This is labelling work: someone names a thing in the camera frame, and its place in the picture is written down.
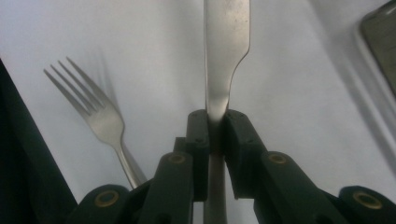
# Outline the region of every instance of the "metal cutlery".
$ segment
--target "metal cutlery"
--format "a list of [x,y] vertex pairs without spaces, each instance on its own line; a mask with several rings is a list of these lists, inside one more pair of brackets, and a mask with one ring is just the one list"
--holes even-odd
[[107,96],[99,89],[98,86],[69,58],[66,58],[72,67],[79,73],[83,84],[76,76],[73,75],[63,63],[59,65],[67,75],[77,84],[72,84],[58,69],[53,65],[50,67],[66,84],[70,91],[54,78],[50,72],[44,69],[44,73],[52,81],[52,83],[61,91],[70,104],[84,118],[92,129],[96,137],[102,142],[111,145],[116,151],[122,169],[125,172],[132,188],[136,188],[146,181],[143,174],[139,174],[139,168],[136,163],[129,161],[125,157],[125,149],[122,143],[122,135],[124,131],[124,122],[119,111],[107,98]]
[[205,0],[206,111],[212,150],[205,224],[227,223],[221,129],[233,72],[248,53],[249,30],[249,0]]

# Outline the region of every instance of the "fork tine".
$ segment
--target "fork tine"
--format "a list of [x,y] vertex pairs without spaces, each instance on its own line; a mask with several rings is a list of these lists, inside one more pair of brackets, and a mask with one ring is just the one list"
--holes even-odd
[[73,75],[73,73],[70,72],[69,69],[66,68],[66,66],[64,66],[63,63],[61,63],[60,61],[58,61],[59,65],[64,69],[64,71],[71,77],[73,78],[73,80],[78,84],[78,86],[84,91],[85,95],[88,96],[88,98],[90,98],[91,102],[96,105],[96,106],[102,106],[102,104],[98,101],[98,99],[96,99],[96,97],[78,80],[78,78],[76,78],[75,75]]
[[87,82],[87,84],[91,87],[92,91],[103,101],[104,104],[111,104],[108,97],[102,92],[102,90],[79,68],[71,59],[66,57],[66,60],[72,64],[72,66],[76,69],[76,71],[81,75],[82,78]]
[[60,73],[58,71],[58,69],[56,69],[54,66],[50,66],[53,71],[55,71],[56,74],[58,74],[58,76],[64,81],[64,83],[66,83],[66,85],[76,94],[76,96],[81,100],[81,102],[87,107],[87,112],[89,114],[92,113],[92,111],[95,109],[93,107],[93,105],[88,102],[88,100],[81,94],[81,92],[79,90],[76,89],[76,87],[70,83],[69,80],[67,80],[67,78],[64,77],[64,75],[62,75],[62,73]]
[[75,97],[70,94],[70,92],[64,88],[64,86],[58,82],[46,69],[44,69],[44,73],[47,75],[49,80],[58,88],[58,90],[66,97],[66,99],[70,102],[70,104],[77,110],[77,112],[86,119],[90,116],[90,114],[84,109],[84,107],[75,99]]

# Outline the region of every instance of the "fork handle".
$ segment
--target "fork handle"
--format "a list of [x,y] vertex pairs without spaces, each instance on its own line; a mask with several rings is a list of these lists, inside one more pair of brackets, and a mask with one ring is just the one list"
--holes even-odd
[[128,178],[132,189],[135,189],[138,186],[142,185],[143,181],[139,179],[136,169],[134,169],[134,167],[138,167],[137,164],[133,164],[131,161],[126,159],[122,145],[113,147],[117,152],[117,156],[119,157],[122,169],[126,174],[126,177]]

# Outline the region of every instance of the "butter knife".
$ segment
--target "butter knife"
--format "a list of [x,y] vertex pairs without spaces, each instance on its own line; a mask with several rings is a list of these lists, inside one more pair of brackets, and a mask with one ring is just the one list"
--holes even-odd
[[205,224],[227,223],[220,139],[233,73],[249,49],[249,11],[249,0],[205,0],[205,104],[211,147]]

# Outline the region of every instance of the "white tabletop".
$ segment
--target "white tabletop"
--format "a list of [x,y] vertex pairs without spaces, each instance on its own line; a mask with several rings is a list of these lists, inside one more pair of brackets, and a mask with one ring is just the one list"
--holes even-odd
[[[235,71],[230,108],[247,114],[267,148],[292,156],[319,188],[338,195],[361,185],[396,202],[387,160],[394,139],[359,80],[354,39],[360,19],[386,2],[251,0],[250,52]],[[78,202],[99,186],[128,182],[115,152],[44,68],[70,57],[108,94],[147,178],[185,136],[188,114],[205,108],[202,0],[4,0],[0,36],[0,57]],[[235,201],[229,180],[227,195],[229,223],[257,223],[253,201]],[[202,223],[200,204],[194,223]]]

